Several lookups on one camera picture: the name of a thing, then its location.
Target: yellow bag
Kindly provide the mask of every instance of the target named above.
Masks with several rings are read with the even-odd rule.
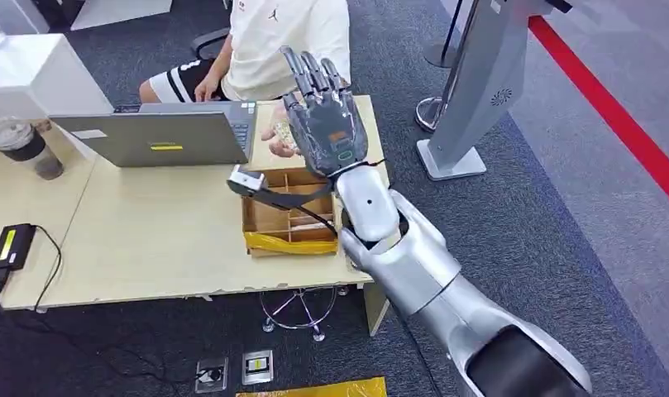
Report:
[[[237,397],[386,397],[385,378],[337,383],[335,385],[305,387],[283,391],[238,393]]]

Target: laptop keyboard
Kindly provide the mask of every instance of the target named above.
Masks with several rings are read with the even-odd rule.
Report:
[[[234,137],[243,150],[246,149],[246,141],[249,137],[249,124],[231,124]]]

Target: plastic cup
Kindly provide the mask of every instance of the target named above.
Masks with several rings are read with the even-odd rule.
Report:
[[[45,139],[29,122],[14,117],[0,119],[0,152],[52,180],[64,173],[64,166]]]

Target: black shorts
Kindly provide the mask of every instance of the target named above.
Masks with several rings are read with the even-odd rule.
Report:
[[[194,60],[177,66],[149,79],[149,85],[162,103],[195,102],[195,88],[208,75],[214,60]],[[217,85],[213,99],[229,100],[222,91],[222,81]]]

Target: white t-shirt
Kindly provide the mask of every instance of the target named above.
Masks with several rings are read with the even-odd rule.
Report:
[[[282,45],[329,58],[351,82],[346,0],[234,0],[232,59],[222,79],[231,100],[278,98],[295,89]]]

